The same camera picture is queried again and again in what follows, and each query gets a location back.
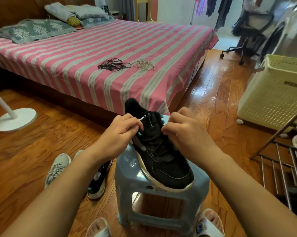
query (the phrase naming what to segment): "hand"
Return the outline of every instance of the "hand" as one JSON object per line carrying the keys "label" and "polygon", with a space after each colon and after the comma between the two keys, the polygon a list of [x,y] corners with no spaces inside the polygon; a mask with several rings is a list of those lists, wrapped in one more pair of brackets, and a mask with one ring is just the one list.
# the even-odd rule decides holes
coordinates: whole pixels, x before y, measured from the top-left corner
{"label": "hand", "polygon": [[97,158],[101,164],[106,163],[117,158],[127,148],[139,128],[143,130],[142,122],[131,114],[117,115],[101,137],[85,152]]}
{"label": "hand", "polygon": [[201,168],[206,168],[222,151],[211,139],[205,128],[186,107],[173,112],[168,123],[162,127],[178,150],[188,160]]}

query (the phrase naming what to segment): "floral pattern pillow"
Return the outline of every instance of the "floral pattern pillow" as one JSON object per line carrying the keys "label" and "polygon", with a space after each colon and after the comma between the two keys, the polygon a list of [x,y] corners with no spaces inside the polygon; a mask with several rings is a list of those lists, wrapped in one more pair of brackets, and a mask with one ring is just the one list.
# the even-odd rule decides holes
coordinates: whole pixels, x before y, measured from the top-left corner
{"label": "floral pattern pillow", "polygon": [[0,29],[0,37],[16,44],[24,44],[77,31],[65,22],[52,19],[24,20],[13,26]]}
{"label": "floral pattern pillow", "polygon": [[105,17],[94,17],[94,18],[87,18],[83,19],[82,25],[84,29],[97,26],[97,25],[102,25],[108,22],[114,21],[114,18],[112,16],[105,16]]}

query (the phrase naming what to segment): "yellow plastic basket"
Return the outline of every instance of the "yellow plastic basket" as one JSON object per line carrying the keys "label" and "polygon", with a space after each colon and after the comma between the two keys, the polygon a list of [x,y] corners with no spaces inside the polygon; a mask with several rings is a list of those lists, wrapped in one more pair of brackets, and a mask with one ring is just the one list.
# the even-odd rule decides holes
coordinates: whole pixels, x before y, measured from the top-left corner
{"label": "yellow plastic basket", "polygon": [[297,113],[297,58],[267,55],[263,65],[240,99],[237,114],[278,130]]}

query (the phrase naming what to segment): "wooden chair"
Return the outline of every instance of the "wooden chair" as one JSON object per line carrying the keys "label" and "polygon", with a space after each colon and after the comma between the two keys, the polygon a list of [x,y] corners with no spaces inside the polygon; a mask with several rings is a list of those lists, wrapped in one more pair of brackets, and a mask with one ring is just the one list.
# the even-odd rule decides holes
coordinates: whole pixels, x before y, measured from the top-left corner
{"label": "wooden chair", "polygon": [[148,4],[148,13],[147,13],[147,21],[145,23],[161,23],[157,21],[153,21],[151,17],[151,10],[152,10],[152,3],[151,0],[134,0],[134,6],[135,6],[135,21],[139,21],[139,3],[147,3]]}

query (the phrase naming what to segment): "striped bed cover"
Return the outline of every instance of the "striped bed cover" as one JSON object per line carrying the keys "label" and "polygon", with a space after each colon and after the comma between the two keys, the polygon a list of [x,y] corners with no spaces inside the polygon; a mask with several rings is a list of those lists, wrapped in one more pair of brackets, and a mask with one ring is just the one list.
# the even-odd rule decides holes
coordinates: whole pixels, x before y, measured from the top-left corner
{"label": "striped bed cover", "polygon": [[[116,20],[28,44],[0,38],[0,67],[117,114],[135,98],[146,109],[167,114],[207,49],[218,42],[206,26],[145,24]],[[155,70],[99,70],[113,57],[146,59]]]}

